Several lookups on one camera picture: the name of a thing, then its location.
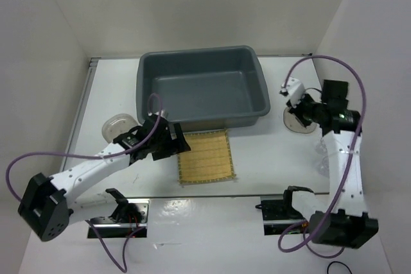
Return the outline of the bamboo mat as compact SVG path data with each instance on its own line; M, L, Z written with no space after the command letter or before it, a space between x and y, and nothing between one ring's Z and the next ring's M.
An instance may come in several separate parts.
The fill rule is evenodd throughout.
M191 150L178 154L180 185L209 184L236 178L227 130L186 133Z

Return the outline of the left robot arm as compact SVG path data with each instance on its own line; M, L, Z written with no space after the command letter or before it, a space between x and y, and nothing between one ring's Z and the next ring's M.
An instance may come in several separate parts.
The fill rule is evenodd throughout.
M150 115L143 125L119 134L91 159L52 176L33 176L18 213L43 242L79 221L110 218L116 223L135 223L141 219L141 211L117 189L105 189L91 198L81 195L149 155L160 160L190 149L180 124L169 124L163 116Z

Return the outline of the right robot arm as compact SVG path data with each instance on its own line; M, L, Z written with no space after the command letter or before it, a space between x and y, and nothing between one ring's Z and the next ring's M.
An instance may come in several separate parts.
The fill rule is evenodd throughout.
M308 222L315 244L359 249L378 232L378 220L368 214L362 187L360 145L361 114L348 109L349 84L326 80L316 102L301 81L290 78L280 93L288 99L289 112L303 126L317 124L327 160L328 202L320 200L307 187L289 186L283 193L282 213L288 218L299 214Z

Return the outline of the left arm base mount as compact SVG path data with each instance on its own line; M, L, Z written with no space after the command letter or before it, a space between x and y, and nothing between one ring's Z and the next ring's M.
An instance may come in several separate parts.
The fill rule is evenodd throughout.
M135 208L132 214L124 214L121 218L99 217L91 219L91 223L103 239L125 239L135 230L138 231L132 236L133 238L147 236L150 200L131 198L128 202Z

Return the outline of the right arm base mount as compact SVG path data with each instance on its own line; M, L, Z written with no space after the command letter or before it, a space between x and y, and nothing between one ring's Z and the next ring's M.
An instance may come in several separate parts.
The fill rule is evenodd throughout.
M291 213L285 209L280 195L261 197L255 208L261 213L264 235L281 235L289 226L304 221L298 212Z

